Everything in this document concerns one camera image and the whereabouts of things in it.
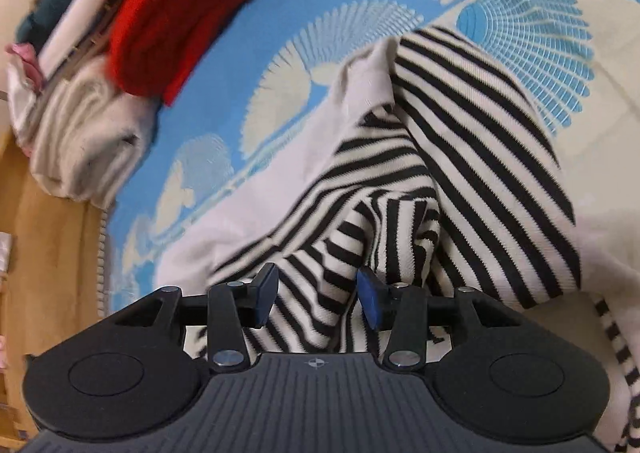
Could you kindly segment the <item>black white striped shirt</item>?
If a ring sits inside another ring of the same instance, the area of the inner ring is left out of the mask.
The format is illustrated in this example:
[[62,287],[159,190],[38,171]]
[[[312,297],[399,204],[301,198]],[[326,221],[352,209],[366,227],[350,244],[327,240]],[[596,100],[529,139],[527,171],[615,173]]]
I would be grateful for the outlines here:
[[304,129],[157,263],[188,295],[281,271],[252,353],[380,353],[356,275],[434,296],[472,287],[515,310],[585,291],[639,390],[639,215],[575,206],[523,87],[437,26],[386,38],[338,70]]

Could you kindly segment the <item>cream folded quilt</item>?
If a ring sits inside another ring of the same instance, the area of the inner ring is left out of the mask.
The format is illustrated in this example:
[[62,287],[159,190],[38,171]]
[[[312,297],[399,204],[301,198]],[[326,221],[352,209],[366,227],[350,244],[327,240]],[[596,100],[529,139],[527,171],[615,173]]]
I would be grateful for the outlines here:
[[43,191],[107,210],[149,150],[157,101],[120,90],[101,54],[50,96],[9,95],[9,110]]

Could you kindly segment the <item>wooden bed frame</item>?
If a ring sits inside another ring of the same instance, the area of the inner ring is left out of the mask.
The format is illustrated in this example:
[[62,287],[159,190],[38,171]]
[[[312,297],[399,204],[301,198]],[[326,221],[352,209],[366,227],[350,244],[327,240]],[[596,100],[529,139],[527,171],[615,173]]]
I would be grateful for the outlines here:
[[41,355],[99,321],[96,297],[102,212],[44,193],[11,131],[1,135],[1,231],[12,236],[1,277],[2,372],[17,430],[37,433],[22,395],[26,355]]

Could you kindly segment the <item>blue cream patterned bedsheet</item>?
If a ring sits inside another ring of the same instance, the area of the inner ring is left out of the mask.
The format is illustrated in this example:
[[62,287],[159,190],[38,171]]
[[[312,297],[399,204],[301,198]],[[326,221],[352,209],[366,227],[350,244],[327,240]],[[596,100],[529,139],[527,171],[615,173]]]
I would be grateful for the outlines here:
[[[523,87],[575,206],[639,214],[639,0],[252,0],[160,114],[154,147],[108,225],[107,303],[154,291],[184,232],[265,170],[355,53],[437,26],[470,40]],[[631,393],[593,298],[525,310],[598,351],[612,378],[603,443],[639,447]]]

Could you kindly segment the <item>white pink folded clothes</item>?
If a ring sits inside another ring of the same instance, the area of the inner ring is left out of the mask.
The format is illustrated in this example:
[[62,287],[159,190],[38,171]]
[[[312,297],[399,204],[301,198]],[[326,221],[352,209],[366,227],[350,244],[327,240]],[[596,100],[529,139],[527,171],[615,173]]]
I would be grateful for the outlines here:
[[30,43],[10,43],[6,45],[4,52],[9,55],[6,65],[8,95],[29,93],[38,98],[46,78],[40,68],[35,48]]

